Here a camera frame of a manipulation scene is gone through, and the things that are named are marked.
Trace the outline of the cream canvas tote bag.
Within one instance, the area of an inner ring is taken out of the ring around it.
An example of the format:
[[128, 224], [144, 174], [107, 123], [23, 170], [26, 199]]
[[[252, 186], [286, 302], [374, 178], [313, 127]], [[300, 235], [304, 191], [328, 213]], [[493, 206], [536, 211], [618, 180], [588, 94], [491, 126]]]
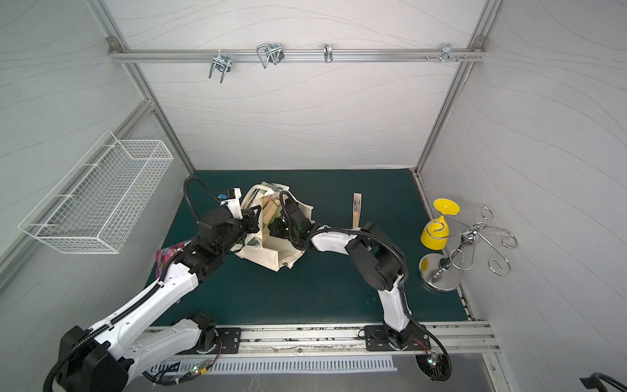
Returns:
[[305, 254], [292, 245], [287, 230], [280, 231], [285, 226], [279, 200], [281, 191], [286, 191], [295, 198], [288, 186], [276, 183], [262, 182], [249, 189], [240, 207], [242, 212], [248, 208], [261, 207], [261, 216], [256, 219], [260, 230], [247, 235], [243, 246], [236, 245], [232, 248], [237, 257], [275, 272], [282, 267], [292, 269]]

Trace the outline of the bamboo folding fan pink tassel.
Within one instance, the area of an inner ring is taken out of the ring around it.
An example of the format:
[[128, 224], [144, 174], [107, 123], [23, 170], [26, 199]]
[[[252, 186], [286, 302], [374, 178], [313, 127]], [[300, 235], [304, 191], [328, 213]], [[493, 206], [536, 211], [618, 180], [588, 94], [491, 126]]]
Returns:
[[353, 229], [358, 229], [360, 227], [361, 212], [362, 212], [362, 194], [354, 193], [353, 209], [352, 209], [352, 228]]

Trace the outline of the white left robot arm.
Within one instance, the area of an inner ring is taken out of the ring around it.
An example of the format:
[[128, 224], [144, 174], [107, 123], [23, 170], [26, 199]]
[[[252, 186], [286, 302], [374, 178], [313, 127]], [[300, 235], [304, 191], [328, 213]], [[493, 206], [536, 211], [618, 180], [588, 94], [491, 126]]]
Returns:
[[176, 249], [150, 286], [90, 328], [65, 333], [42, 390], [58, 385], [65, 391], [122, 391], [139, 373], [201, 343], [212, 324], [206, 317], [183, 319], [152, 339], [139, 337], [222, 266], [233, 247], [259, 232], [262, 208], [243, 208], [240, 198], [240, 189], [228, 189], [215, 196], [220, 206], [205, 216], [193, 210], [199, 232]]

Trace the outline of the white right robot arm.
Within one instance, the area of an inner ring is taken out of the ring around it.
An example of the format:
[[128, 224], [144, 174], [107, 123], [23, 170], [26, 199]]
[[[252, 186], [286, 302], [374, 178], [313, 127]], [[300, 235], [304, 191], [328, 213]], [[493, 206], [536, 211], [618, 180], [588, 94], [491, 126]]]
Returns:
[[279, 192], [281, 217], [270, 225], [274, 237], [287, 239], [297, 250], [348, 256], [364, 281], [377, 290], [388, 343], [404, 351], [412, 343], [430, 351], [435, 336], [412, 315], [404, 288], [409, 268], [402, 251], [376, 225], [341, 229], [318, 225], [306, 217], [300, 203], [287, 191]]

